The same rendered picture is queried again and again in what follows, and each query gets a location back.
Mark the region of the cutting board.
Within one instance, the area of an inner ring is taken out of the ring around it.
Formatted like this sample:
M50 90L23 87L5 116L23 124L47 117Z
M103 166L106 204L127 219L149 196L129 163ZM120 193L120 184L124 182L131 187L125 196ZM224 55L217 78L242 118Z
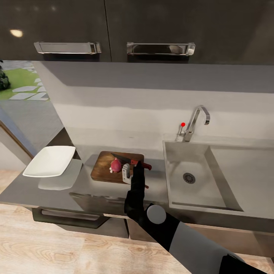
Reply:
M123 166L125 164L130 165L130 176L133 175L133 167L135 164L131 164L130 162L124 161L122 159L116 158L113 154L117 154L119 156L124 156L129 159L134 159L137 161L141 161L144 163L144 155L143 154L135 154L135 153L122 153L122 152L113 152L113 151L101 151L100 155L94 165L94 168L91 172L91 178L95 180L108 180L108 181L116 181L123 182ZM118 160L121 163L121 170L117 173L114 171L111 172L111 163L114 160Z

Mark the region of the bowl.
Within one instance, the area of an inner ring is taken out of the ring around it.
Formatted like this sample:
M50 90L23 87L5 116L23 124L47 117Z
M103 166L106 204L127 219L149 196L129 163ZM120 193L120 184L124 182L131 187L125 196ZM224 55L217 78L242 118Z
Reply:
M26 167L24 176L47 178L61 176L70 165L76 147L47 146Z

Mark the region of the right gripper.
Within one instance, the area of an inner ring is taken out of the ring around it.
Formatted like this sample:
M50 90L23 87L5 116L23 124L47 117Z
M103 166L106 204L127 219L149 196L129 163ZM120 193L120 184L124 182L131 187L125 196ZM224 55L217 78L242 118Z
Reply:
M133 167L132 184L141 183L145 187L144 167L142 167L141 161L138 161L137 165Z

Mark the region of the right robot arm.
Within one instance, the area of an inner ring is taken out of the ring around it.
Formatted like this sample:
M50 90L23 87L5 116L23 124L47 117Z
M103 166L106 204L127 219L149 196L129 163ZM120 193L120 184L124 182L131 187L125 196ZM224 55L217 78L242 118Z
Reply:
M123 166L123 182L131 184L124 213L191 274L267 274L165 212L163 207L151 203L145 211L145 176L141 161L133 167L131 176L130 165Z

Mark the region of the parer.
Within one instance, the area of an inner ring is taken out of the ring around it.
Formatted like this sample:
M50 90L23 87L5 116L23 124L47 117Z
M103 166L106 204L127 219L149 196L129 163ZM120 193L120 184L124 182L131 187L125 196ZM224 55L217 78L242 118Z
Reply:
M113 154L113 153L112 153L112 155L114 155L116 158L119 158L119 159L122 159L122 160L124 160L124 161L130 162L131 164L137 165L137 163L138 163L138 161L137 161L137 160L134 160L134 159L129 159L129 158L126 158L126 157L124 157L124 156L119 156L119 155ZM149 164L147 164L147 163L143 163L143 162L142 162L141 164L142 164L142 167L144 167L145 169L148 169L148 170L151 170L151 169L152 169L152 166L149 165Z

